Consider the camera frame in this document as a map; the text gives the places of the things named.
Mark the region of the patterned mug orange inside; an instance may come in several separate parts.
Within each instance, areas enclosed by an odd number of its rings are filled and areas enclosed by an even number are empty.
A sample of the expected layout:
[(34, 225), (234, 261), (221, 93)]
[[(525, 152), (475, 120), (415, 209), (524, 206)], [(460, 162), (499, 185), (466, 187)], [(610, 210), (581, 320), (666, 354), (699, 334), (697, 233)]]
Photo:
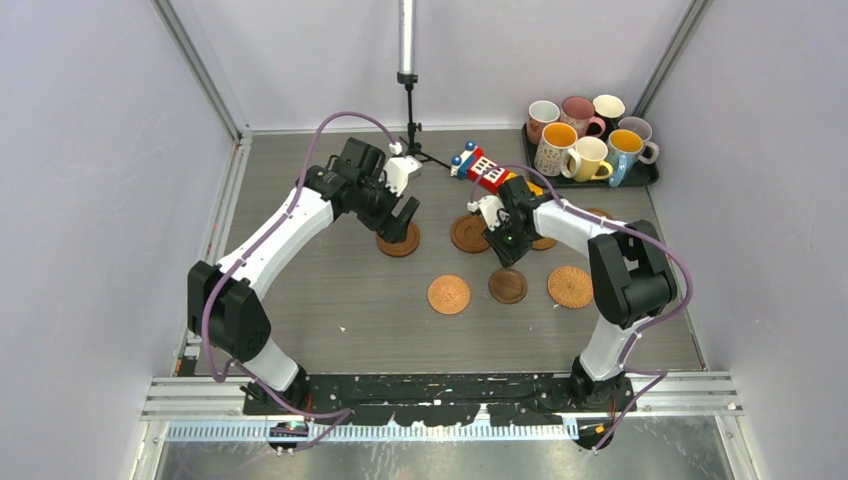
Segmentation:
[(550, 123), (542, 130), (534, 157), (535, 169), (549, 177), (561, 174), (561, 168), (568, 158), (568, 151), (578, 141), (578, 133), (562, 122)]

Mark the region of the woven coaster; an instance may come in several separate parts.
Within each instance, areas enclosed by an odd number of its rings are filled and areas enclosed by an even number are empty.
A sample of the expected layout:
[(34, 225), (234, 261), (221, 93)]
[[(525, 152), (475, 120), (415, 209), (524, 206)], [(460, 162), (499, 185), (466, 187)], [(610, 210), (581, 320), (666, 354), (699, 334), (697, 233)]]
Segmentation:
[(436, 312), (455, 315), (469, 305), (471, 289), (462, 278), (456, 275), (442, 275), (428, 287), (427, 300)]
[(548, 277), (547, 289), (554, 302), (571, 309), (586, 307), (594, 297), (590, 275), (574, 266), (554, 269)]

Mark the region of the ridged wooden coaster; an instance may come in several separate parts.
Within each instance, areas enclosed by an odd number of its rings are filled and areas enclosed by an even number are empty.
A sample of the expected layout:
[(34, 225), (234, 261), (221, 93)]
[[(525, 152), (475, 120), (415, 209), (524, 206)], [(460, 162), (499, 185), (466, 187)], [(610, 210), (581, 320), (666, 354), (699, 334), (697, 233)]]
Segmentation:
[(614, 220), (614, 217), (611, 214), (602, 209), (587, 208), (586, 211), (598, 217), (606, 218), (608, 220)]
[(400, 258), (411, 255), (415, 252), (420, 245), (420, 239), (421, 234), (419, 227), (414, 222), (411, 222), (408, 225), (407, 235), (404, 241), (389, 243), (377, 236), (376, 245), (383, 254), (393, 258)]
[(545, 251), (557, 245), (557, 241), (552, 238), (544, 237), (532, 242), (531, 248), (536, 251)]
[(480, 216), (462, 215), (451, 226), (451, 242), (462, 252), (482, 253), (490, 248), (490, 244), (483, 236), (486, 227), (486, 222)]

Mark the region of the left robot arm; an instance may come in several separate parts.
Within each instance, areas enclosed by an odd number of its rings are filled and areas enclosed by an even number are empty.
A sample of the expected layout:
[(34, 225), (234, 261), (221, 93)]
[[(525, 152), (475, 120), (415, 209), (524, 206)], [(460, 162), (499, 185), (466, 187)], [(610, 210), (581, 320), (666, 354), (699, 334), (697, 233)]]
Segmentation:
[(407, 238), (420, 203), (394, 208), (422, 168), (402, 147), (391, 156), (350, 137), (326, 166), (309, 166), (278, 210), (245, 242), (210, 264), (197, 262), (187, 277), (187, 326), (207, 347), (226, 352), (269, 387), (280, 412), (298, 412), (307, 398), (305, 371), (271, 337), (262, 300), (294, 256), (341, 215), (353, 213), (386, 243)]

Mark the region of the dark wooden coaster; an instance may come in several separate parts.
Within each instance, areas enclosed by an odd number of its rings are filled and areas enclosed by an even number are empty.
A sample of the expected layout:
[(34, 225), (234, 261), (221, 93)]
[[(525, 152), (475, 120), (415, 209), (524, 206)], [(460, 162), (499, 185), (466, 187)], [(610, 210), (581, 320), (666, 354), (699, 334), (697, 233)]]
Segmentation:
[(519, 271), (501, 268), (490, 275), (488, 289), (496, 301), (507, 305), (516, 304), (525, 298), (528, 282)]

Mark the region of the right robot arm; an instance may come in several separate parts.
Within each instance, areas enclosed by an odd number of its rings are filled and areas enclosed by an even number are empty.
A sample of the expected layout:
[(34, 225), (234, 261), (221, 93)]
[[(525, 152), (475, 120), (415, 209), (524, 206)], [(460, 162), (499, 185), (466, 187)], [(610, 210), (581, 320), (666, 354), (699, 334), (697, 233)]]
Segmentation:
[(647, 221), (609, 220), (559, 199), (533, 194), (521, 176), (468, 203), (502, 266), (517, 263), (534, 241), (551, 238), (583, 254), (600, 317), (575, 358), (566, 384), (572, 402), (596, 410), (622, 387), (625, 363), (641, 328), (676, 299), (667, 253)]

